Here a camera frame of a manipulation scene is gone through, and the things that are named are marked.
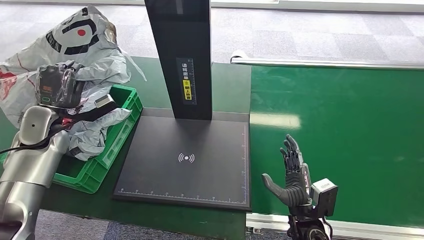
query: yellow label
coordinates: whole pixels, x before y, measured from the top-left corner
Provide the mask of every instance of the yellow label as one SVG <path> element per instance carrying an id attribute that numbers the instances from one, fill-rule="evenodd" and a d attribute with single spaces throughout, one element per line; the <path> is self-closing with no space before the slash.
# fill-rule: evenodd
<path id="1" fill-rule="evenodd" d="M 185 100 L 192 99 L 192 89 L 190 88 L 190 80 L 182 80 L 182 85 L 184 86 L 184 98 Z"/>

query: white plastic bag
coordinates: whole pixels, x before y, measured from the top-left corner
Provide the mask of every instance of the white plastic bag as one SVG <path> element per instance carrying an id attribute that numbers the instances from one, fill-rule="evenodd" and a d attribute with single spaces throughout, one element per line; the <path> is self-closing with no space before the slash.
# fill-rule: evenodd
<path id="1" fill-rule="evenodd" d="M 0 62 L 0 108 L 16 128 L 20 127 L 24 112 L 38 103 L 35 94 L 38 68 L 67 60 L 75 60 L 83 65 L 76 73 L 77 81 L 86 82 L 80 103 L 83 106 L 78 108 L 79 113 L 94 108 L 93 102 L 88 101 L 90 96 L 104 96 L 112 85 L 130 80 L 126 59 L 118 48 L 115 26 L 94 6 L 84 7 L 36 39 L 29 47 L 5 62 Z M 98 129 L 106 132 L 107 126 L 119 123 L 113 119 L 116 112 L 121 116 L 119 119 L 129 114 L 128 110 L 117 109 L 109 113 L 110 116 L 107 114 L 101 121 L 92 124 L 96 125 L 97 122 L 101 125 Z M 78 130 L 70 132 L 87 135 L 81 129 Z M 72 148 L 89 149 L 92 143 L 79 141 L 78 144 Z M 80 159 L 87 160 L 90 156 L 98 155 L 99 150 L 90 154 L 88 151 Z"/>

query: cable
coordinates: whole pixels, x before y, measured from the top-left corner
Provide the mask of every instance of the cable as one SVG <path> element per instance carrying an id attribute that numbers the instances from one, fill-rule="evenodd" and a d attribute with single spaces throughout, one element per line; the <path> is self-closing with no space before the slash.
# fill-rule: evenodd
<path id="1" fill-rule="evenodd" d="M 328 225 L 328 228 L 330 228 L 330 239 L 333 239 L 333 227 L 330 225 L 330 223 L 326 220 L 326 217 L 324 216 L 322 218 L 322 221 Z"/>
<path id="2" fill-rule="evenodd" d="M 74 125 L 74 124 L 76 124 L 78 122 L 79 122 L 79 120 L 73 121 L 73 122 L 70 122 L 70 123 L 68 123 L 68 124 L 66 124 L 66 125 L 58 128 L 57 130 L 51 132 L 43 140 L 41 140 L 41 141 L 39 141 L 37 143 L 31 144 L 31 145 L 26 145 L 26 146 L 17 146 L 17 147 L 12 147 L 12 148 L 9 148 L 9 149 L 5 149 L 5 150 L 0 151 L 0 154 L 4 154 L 4 153 L 10 152 L 10 151 L 19 151 L 19 150 L 37 148 L 37 147 L 43 145 L 44 143 L 46 143 L 46 141 L 50 140 L 54 135 L 58 134 L 60 131 L 67 129 L 67 128 L 71 127 L 72 125 Z"/>

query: robot finger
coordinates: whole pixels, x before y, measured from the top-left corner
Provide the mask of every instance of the robot finger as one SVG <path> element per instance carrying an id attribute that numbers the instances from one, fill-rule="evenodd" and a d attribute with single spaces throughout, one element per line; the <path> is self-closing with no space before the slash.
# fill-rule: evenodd
<path id="1" fill-rule="evenodd" d="M 298 160 L 296 158 L 296 154 L 295 152 L 291 150 L 288 151 L 288 157 L 286 159 L 286 162 L 287 162 L 287 170 L 289 172 L 295 171 L 296 166 L 299 166 Z"/>
<path id="2" fill-rule="evenodd" d="M 291 147 L 290 147 L 290 143 L 289 143 L 289 141 L 287 140 L 287 139 L 284 139 L 284 145 L 285 145 L 285 147 L 287 148 L 287 152 L 289 153 L 290 152 L 290 150 L 292 149 Z"/>
<path id="3" fill-rule="evenodd" d="M 284 148 L 280 147 L 279 148 L 280 153 L 282 154 L 283 158 L 287 157 L 287 152 L 284 150 Z"/>
<path id="4" fill-rule="evenodd" d="M 293 171 L 298 171 L 303 163 L 302 153 L 300 151 L 292 152 Z"/>
<path id="5" fill-rule="evenodd" d="M 292 136 L 290 136 L 290 134 L 287 134 L 285 136 L 285 138 L 288 140 L 288 142 L 290 144 L 290 149 L 292 151 L 296 151 L 296 152 L 300 151 L 298 143 L 296 142 L 296 140 Z"/>
<path id="6" fill-rule="evenodd" d="M 287 164 L 288 157 L 283 157 L 283 159 L 284 159 L 285 174 L 287 174 L 290 171 L 290 168 L 288 167 L 288 164 Z"/>

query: robotic hand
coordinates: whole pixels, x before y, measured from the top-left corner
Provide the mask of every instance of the robotic hand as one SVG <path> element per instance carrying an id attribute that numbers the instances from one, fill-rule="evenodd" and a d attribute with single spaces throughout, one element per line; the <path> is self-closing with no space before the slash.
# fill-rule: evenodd
<path id="1" fill-rule="evenodd" d="M 311 181 L 309 179 L 308 165 L 304 163 L 298 143 L 289 134 L 285 138 L 284 145 L 287 147 L 287 151 L 282 147 L 279 149 L 285 165 L 285 188 L 275 184 L 266 173 L 262 174 L 262 180 L 265 187 L 280 199 L 283 204 L 293 208 L 309 203 Z"/>
<path id="2" fill-rule="evenodd" d="M 298 143 L 289 134 L 285 138 L 287 151 L 280 148 L 285 165 L 285 188 L 275 184 L 266 173 L 262 174 L 262 181 L 271 193 L 288 206 L 289 237 L 293 240 L 330 240 L 333 229 L 325 216 L 334 213 L 338 187 L 327 178 L 311 185 L 309 168 Z M 329 227 L 329 236 L 324 223 Z"/>
<path id="3" fill-rule="evenodd" d="M 7 153 L 0 177 L 0 240 L 34 240 L 41 200 L 70 144 L 69 128 L 94 121 L 117 108 L 110 95 L 93 110 L 69 115 L 80 104 L 84 83 L 76 81 L 81 65 L 70 60 L 41 66 L 37 74 L 38 105 L 26 110 Z M 63 118 L 72 122 L 62 125 Z"/>

